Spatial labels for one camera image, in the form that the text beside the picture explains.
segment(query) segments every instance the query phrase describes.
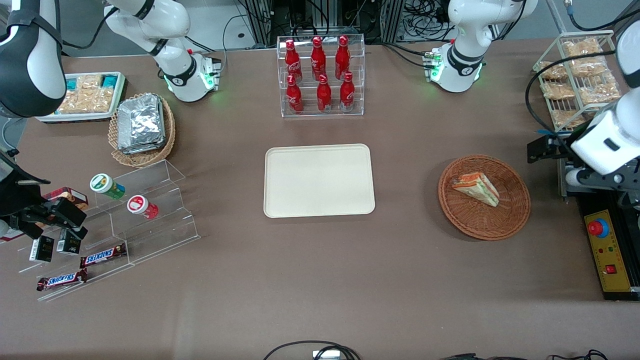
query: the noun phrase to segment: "tabletop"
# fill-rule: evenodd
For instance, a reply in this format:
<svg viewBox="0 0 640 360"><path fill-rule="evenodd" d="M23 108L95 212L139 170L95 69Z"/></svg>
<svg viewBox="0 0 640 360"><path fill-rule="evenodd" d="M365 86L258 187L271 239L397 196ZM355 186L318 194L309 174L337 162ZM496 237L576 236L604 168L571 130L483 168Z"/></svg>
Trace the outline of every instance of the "tabletop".
<svg viewBox="0 0 640 360"><path fill-rule="evenodd" d="M575 201L557 195L556 164L526 162L538 126L524 88L550 43L493 44L462 94L369 46L365 115L344 119L283 119L273 51L229 53L220 91L190 104L172 96L149 56L65 59L67 72L120 71L127 95L169 102L177 139L168 159L186 175L179 186L202 238L49 303L32 300L33 279L15 268L29 241L1 245L2 358L262 359L296 340L336 341L371 360L543 359L589 348L637 357L637 304L602 300ZM532 96L545 111L540 92ZM44 192L88 193L92 175L132 170L112 159L107 132L105 122L31 119L20 165L52 181ZM371 150L371 214L265 216L267 150L344 143ZM444 217L438 177L469 154L509 163L529 187L531 218L514 237L476 241Z"/></svg>

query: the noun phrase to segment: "yellow control panel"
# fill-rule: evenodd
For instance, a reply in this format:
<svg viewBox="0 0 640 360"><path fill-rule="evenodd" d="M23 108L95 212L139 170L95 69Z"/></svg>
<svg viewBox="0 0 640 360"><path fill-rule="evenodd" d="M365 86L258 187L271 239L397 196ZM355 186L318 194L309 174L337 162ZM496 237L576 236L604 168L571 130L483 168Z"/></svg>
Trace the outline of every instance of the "yellow control panel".
<svg viewBox="0 0 640 360"><path fill-rule="evenodd" d="M593 258L598 268L602 290L630 291L627 269L620 256L618 240L611 225L609 211L604 210L584 217L591 242Z"/></svg>

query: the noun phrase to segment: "aluminum foil package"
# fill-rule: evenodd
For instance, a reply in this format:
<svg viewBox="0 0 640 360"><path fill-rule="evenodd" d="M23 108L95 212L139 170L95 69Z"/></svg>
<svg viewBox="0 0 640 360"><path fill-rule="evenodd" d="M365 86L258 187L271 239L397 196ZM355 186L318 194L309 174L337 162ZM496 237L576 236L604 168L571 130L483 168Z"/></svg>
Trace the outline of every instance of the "aluminum foil package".
<svg viewBox="0 0 640 360"><path fill-rule="evenodd" d="M118 106L118 150L136 154L156 150L166 143L162 100L156 94L144 94Z"/></svg>

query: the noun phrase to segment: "wicker basket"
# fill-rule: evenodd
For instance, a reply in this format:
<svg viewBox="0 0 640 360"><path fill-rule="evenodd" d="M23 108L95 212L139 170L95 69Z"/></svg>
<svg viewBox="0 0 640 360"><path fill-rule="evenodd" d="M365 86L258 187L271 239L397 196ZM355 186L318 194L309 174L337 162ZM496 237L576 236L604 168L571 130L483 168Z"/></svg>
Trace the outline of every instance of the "wicker basket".
<svg viewBox="0 0 640 360"><path fill-rule="evenodd" d="M131 99L137 99L144 94L138 94ZM173 113L169 108L169 104L167 104L166 100L162 99L163 105L163 113L164 113L164 131L166 133L166 144L162 149L151 150L145 152L139 152L137 154L126 155L123 154L122 151L118 150L118 113L116 112L111 117L109 121L109 144L115 149L111 153L114 159L118 160L119 163L123 165L127 165L130 167L146 167L147 165L151 165L153 163L157 163L160 160L165 159L171 149L173 148L173 143L175 142L175 121L173 120Z"/></svg>
<svg viewBox="0 0 640 360"><path fill-rule="evenodd" d="M460 175L483 172L500 195L496 208L454 190ZM531 199L524 181L509 165L485 155L453 161L438 182L438 200L446 217L463 233L481 240L506 239L527 223Z"/></svg>

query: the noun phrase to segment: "white tray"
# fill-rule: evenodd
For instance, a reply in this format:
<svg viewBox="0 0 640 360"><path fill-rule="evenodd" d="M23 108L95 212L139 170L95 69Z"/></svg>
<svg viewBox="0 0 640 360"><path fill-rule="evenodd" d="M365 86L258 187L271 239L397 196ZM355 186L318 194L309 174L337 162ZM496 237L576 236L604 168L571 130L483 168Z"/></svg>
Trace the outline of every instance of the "white tray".
<svg viewBox="0 0 640 360"><path fill-rule="evenodd" d="M83 122L83 121L91 121L91 120L102 120L102 119L110 119L111 116L118 109L118 104L120 104L120 98L122 96L122 90L124 89L125 77L121 72L113 71L113 72L85 72L82 74L65 74L65 79L75 79L81 75L115 75L118 76L116 80L116 86L113 89L113 97L111 98L111 105L109 105L109 111L105 113L86 113L86 114L51 114L42 117L36 117L36 119L55 124L59 122Z"/></svg>
<svg viewBox="0 0 640 360"><path fill-rule="evenodd" d="M270 218L363 215L376 208L371 153L362 144L274 147L264 164Z"/></svg>

